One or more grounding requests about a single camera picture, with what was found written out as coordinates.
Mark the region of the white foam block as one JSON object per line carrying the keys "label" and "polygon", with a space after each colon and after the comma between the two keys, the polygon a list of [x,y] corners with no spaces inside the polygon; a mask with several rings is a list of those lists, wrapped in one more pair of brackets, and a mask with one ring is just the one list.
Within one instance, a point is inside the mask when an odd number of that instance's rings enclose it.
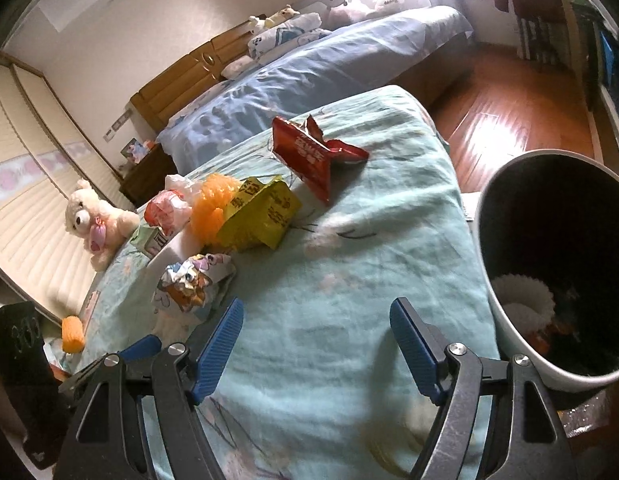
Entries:
{"label": "white foam block", "polygon": [[198,238],[189,229],[183,229],[168,241],[160,252],[148,263],[148,271],[162,272],[167,266],[183,262],[198,254],[202,248]]}

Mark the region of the white foam fruit net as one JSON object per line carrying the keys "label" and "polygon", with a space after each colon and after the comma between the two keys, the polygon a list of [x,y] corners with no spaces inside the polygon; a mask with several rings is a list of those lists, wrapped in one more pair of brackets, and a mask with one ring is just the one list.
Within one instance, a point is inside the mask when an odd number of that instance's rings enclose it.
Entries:
{"label": "white foam fruit net", "polygon": [[522,335],[537,333],[551,323],[556,304],[542,281],[506,274],[494,278],[491,285],[499,304]]}

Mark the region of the orange white plastic bag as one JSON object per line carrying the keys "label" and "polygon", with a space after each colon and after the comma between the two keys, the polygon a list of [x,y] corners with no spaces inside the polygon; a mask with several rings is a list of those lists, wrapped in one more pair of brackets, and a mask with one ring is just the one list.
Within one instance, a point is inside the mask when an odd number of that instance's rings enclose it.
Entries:
{"label": "orange white plastic bag", "polygon": [[168,174],[163,190],[146,205],[144,219],[148,226],[159,228],[167,238],[180,232],[191,217],[201,185],[179,174]]}

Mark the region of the yellow snack wrapper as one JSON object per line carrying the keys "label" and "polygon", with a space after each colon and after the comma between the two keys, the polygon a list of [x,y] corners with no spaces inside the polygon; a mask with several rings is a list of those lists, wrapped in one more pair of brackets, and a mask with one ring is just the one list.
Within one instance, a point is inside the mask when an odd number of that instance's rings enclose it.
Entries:
{"label": "yellow snack wrapper", "polygon": [[224,210],[218,241],[235,252],[260,245],[275,250],[301,206],[282,177],[268,183],[247,178]]}

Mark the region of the red snack wrapper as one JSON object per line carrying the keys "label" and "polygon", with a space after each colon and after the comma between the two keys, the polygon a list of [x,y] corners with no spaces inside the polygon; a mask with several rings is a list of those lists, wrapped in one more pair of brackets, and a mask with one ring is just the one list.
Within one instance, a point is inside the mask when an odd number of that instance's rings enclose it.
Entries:
{"label": "red snack wrapper", "polygon": [[272,121],[273,153],[324,204],[331,200],[334,165],[367,162],[369,153],[339,139],[326,139],[311,115],[302,124],[276,116]]}

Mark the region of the green drink carton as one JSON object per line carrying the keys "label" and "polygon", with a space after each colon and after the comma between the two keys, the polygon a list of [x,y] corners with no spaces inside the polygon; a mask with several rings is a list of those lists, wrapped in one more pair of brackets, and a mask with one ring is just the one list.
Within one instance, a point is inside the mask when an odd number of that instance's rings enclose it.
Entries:
{"label": "green drink carton", "polygon": [[156,226],[139,226],[130,243],[149,259],[154,258],[168,244],[168,238]]}

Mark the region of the white black trash bin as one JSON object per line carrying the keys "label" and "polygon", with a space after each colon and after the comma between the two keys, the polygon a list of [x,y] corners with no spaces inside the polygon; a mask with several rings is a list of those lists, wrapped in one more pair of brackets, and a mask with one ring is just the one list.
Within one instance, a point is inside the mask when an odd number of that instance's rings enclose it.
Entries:
{"label": "white black trash bin", "polygon": [[474,239],[486,283],[506,275],[549,289],[558,327],[545,352],[525,339],[488,292],[498,345],[525,354],[565,392],[619,381],[619,177],[564,150],[524,153],[500,167],[477,203]]}

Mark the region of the pink card on table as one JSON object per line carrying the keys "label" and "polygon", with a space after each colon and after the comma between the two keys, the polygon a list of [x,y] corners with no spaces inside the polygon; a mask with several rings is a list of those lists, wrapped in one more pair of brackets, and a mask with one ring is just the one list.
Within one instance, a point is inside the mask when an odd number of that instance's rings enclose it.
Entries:
{"label": "pink card on table", "polygon": [[98,304],[99,297],[100,291],[94,289],[85,298],[83,307],[81,308],[80,314],[78,315],[78,318],[82,322],[83,330],[88,329],[89,322],[93,317],[93,313],[96,305]]}

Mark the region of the orange foam net left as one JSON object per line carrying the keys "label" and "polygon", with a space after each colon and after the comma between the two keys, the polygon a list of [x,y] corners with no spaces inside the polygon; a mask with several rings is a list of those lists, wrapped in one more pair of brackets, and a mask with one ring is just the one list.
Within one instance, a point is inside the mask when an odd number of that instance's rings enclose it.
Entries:
{"label": "orange foam net left", "polygon": [[78,316],[67,316],[61,323],[61,348],[63,352],[81,353],[85,348],[84,326]]}

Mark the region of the floral teal tablecloth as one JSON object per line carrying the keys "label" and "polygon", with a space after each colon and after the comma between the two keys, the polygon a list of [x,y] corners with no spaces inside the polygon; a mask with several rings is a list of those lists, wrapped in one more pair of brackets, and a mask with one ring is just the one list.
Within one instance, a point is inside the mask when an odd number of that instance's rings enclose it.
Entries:
{"label": "floral teal tablecloth", "polygon": [[392,335],[398,297],[454,341],[497,356],[495,326],[445,141],[387,86],[313,110],[329,139],[364,148],[323,203],[269,131],[192,173],[282,177],[302,207],[276,249],[234,255],[226,296],[244,326],[201,425],[228,479],[404,479],[435,417]]}

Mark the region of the dark wooden nightstand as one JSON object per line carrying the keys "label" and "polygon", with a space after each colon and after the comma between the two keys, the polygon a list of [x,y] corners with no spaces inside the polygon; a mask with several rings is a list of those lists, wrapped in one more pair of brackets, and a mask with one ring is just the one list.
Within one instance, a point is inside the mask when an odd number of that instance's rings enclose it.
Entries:
{"label": "dark wooden nightstand", "polygon": [[160,144],[154,145],[149,154],[123,179],[120,191],[139,208],[163,190],[168,174],[176,172],[172,157],[163,151]]}

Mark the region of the bed with blue sheet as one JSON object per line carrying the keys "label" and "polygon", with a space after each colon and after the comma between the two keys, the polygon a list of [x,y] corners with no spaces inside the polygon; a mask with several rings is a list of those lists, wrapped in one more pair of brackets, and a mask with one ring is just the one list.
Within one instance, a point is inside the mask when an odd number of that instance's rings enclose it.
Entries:
{"label": "bed with blue sheet", "polygon": [[411,9],[341,27],[229,82],[163,129],[157,142],[177,172],[190,171],[272,125],[386,86],[436,50],[473,32],[451,6]]}

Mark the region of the blue white pillow stack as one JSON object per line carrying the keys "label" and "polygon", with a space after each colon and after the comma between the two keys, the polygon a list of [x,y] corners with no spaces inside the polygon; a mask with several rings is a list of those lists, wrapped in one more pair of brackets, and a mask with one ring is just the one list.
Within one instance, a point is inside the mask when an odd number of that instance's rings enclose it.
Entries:
{"label": "blue white pillow stack", "polygon": [[300,13],[285,23],[253,35],[247,42],[247,53],[223,68],[221,77],[226,80],[236,80],[253,68],[264,67],[292,50],[304,47],[330,34],[330,30],[323,28],[323,21],[318,13]]}

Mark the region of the plush toys on pillows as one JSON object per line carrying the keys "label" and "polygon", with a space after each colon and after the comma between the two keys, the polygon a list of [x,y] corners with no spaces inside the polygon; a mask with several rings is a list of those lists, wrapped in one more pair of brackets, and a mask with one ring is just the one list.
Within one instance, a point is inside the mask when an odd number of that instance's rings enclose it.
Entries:
{"label": "plush toys on pillows", "polygon": [[293,9],[290,4],[287,4],[282,10],[275,12],[274,14],[263,18],[262,16],[250,16],[249,24],[250,30],[253,35],[260,34],[264,32],[265,29],[274,28],[286,21],[291,20],[291,18],[295,18],[300,15],[299,11]]}

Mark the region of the black sideboard cabinet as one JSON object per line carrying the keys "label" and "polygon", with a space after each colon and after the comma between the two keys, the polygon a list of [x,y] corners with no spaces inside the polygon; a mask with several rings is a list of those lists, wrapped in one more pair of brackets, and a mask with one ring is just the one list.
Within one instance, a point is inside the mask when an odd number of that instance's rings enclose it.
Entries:
{"label": "black sideboard cabinet", "polygon": [[602,157],[619,167],[619,37],[590,3],[572,2],[579,31],[584,34],[585,98],[593,113]]}

